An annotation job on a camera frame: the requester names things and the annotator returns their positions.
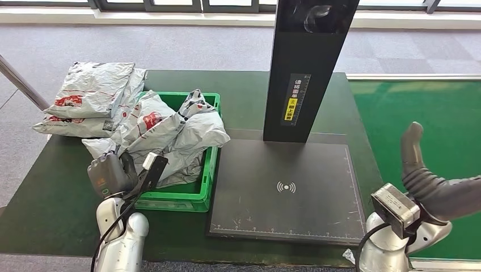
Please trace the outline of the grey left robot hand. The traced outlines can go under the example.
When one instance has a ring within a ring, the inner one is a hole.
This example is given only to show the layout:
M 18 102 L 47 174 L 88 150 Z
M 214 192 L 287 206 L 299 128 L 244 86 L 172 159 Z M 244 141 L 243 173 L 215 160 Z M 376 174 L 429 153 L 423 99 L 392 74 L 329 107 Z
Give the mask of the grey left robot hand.
M 107 198 L 119 192 L 129 192 L 138 183 L 134 161 L 127 153 L 118 156 L 114 150 L 94 159 L 87 174 L 96 193 Z

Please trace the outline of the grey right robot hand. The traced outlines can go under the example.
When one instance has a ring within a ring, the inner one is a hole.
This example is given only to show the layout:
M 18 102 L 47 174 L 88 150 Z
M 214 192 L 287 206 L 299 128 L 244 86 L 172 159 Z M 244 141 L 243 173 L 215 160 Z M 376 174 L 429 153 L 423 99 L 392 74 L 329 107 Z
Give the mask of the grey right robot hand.
M 480 212 L 480 176 L 445 179 L 429 170 L 420 148 L 423 126 L 412 122 L 400 139 L 402 184 L 440 221 L 449 221 Z

